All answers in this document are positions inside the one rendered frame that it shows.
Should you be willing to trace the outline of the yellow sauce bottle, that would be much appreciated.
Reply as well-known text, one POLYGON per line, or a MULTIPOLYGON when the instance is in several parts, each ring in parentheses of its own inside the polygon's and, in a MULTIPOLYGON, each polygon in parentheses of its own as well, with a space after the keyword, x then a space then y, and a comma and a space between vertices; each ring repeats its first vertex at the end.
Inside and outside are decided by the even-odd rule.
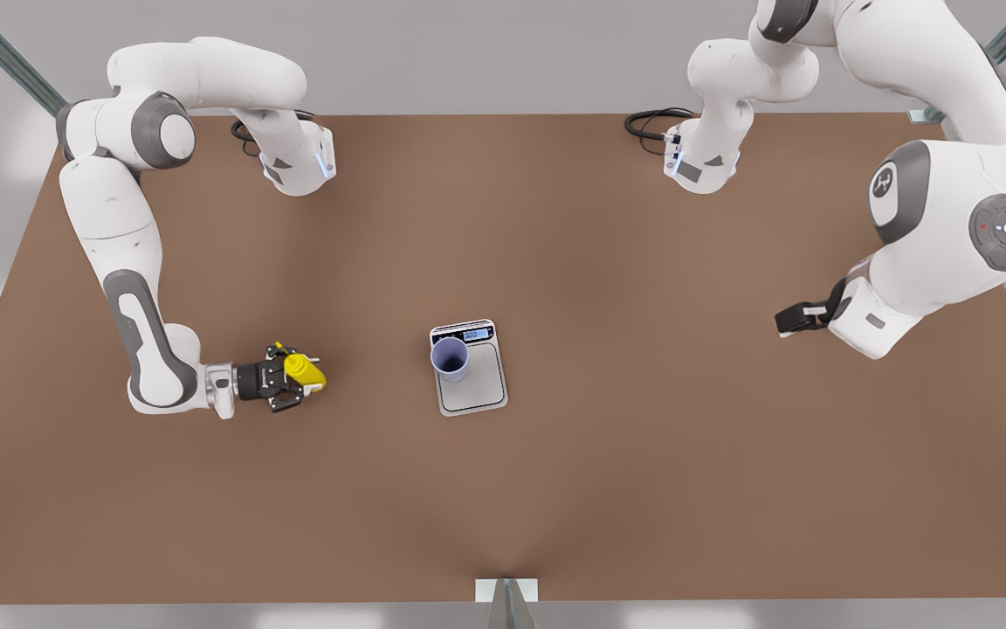
POLYGON ((319 363, 305 361, 301 353, 287 355, 283 361, 285 374, 302 390, 304 387, 320 387, 323 391, 327 386, 327 378, 318 366, 319 363))

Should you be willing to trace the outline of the pale purple cup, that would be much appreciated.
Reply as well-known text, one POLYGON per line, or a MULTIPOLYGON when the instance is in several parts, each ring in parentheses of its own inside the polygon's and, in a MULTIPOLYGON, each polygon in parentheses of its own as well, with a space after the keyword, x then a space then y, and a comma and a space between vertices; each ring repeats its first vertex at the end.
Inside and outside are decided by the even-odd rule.
POLYGON ((462 338, 439 338, 431 347, 431 366, 443 381, 459 382, 467 373, 470 348, 462 338))

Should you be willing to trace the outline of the silver digital kitchen scale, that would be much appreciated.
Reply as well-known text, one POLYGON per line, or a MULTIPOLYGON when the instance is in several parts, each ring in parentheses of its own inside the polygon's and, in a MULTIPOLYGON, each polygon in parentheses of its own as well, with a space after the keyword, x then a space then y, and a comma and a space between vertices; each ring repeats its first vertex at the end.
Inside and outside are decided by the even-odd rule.
POLYGON ((462 338, 470 348, 470 363, 462 381, 443 381, 435 373, 440 413, 445 417, 499 409, 507 404, 506 375, 504 375, 498 327, 490 319, 472 320, 432 328, 431 347, 443 337, 462 338))

